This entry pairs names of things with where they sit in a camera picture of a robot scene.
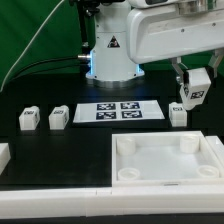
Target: marker sheet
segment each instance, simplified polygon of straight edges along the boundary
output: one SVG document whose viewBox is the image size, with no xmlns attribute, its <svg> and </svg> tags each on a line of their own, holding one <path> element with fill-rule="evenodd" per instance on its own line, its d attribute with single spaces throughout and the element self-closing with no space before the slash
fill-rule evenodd
<svg viewBox="0 0 224 224">
<path fill-rule="evenodd" d="M 156 100 L 78 104 L 73 123 L 164 119 Z"/>
</svg>

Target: white plastic tray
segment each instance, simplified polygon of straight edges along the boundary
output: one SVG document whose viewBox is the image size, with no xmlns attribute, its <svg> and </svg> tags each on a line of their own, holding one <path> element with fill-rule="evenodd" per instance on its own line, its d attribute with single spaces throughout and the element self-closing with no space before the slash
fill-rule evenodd
<svg viewBox="0 0 224 224">
<path fill-rule="evenodd" d="M 188 154 L 180 150 L 180 137 L 186 134 L 199 136 L 198 152 Z M 120 155 L 118 153 L 117 140 L 121 137 L 131 137 L 135 140 L 134 154 Z M 201 132 L 113 135 L 112 153 L 113 186 L 205 184 L 205 182 L 215 183 L 224 180 L 223 166 Z M 202 166 L 218 169 L 219 177 L 201 177 L 198 169 Z M 118 178 L 118 173 L 123 172 L 124 169 L 127 172 L 129 169 L 130 175 L 137 175 L 132 172 L 139 171 L 140 177 L 135 180 Z"/>
</svg>

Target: black table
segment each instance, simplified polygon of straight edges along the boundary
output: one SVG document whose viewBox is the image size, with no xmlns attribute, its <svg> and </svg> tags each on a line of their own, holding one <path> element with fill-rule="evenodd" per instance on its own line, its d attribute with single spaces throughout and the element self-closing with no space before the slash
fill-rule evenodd
<svg viewBox="0 0 224 224">
<path fill-rule="evenodd" d="M 79 74 L 25 76 L 9 83 L 0 95 L 0 143 L 8 142 L 12 159 L 0 176 L 0 190 L 111 186 L 111 135 L 114 133 L 200 130 L 224 139 L 224 77 L 214 81 L 205 102 L 188 113 L 186 128 L 173 128 L 168 104 L 180 102 L 175 73 L 152 72 L 124 89 L 86 85 Z M 77 103 L 158 100 L 164 120 L 73 124 Z M 18 118 L 25 107 L 39 106 L 35 131 L 21 132 Z M 48 116 L 67 105 L 65 130 L 50 131 Z M 223 223 L 222 214 L 151 215 L 1 221 L 0 223 Z"/>
</svg>

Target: warning label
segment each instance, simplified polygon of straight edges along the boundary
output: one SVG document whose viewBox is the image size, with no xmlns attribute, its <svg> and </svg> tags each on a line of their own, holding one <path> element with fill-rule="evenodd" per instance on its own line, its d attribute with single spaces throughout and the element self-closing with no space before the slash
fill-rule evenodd
<svg viewBox="0 0 224 224">
<path fill-rule="evenodd" d="M 117 39 L 115 36 L 112 37 L 110 43 L 107 46 L 108 48 L 116 48 L 116 47 L 120 47 L 119 43 L 117 42 Z"/>
</svg>

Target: green backdrop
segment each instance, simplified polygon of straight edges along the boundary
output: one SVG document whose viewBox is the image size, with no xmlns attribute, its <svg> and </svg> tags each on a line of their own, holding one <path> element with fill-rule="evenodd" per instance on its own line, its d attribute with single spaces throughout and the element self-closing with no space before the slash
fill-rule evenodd
<svg viewBox="0 0 224 224">
<path fill-rule="evenodd" d="M 0 84 L 37 29 L 58 3 L 59 0 L 0 0 Z M 90 30 L 90 42 L 93 45 L 92 22 L 87 21 L 87 23 Z M 65 1 L 44 27 L 14 72 L 38 60 L 79 53 L 81 53 L 81 37 L 77 10 Z M 186 56 L 183 57 L 183 62 L 189 68 L 200 67 L 208 64 L 210 55 L 210 52 L 206 52 Z M 144 68 L 145 70 L 166 70 L 171 69 L 171 66 L 167 60 L 164 60 L 146 64 Z M 70 68 L 54 72 L 74 74 L 78 71 L 78 68 Z M 224 63 L 219 71 L 224 74 Z"/>
</svg>

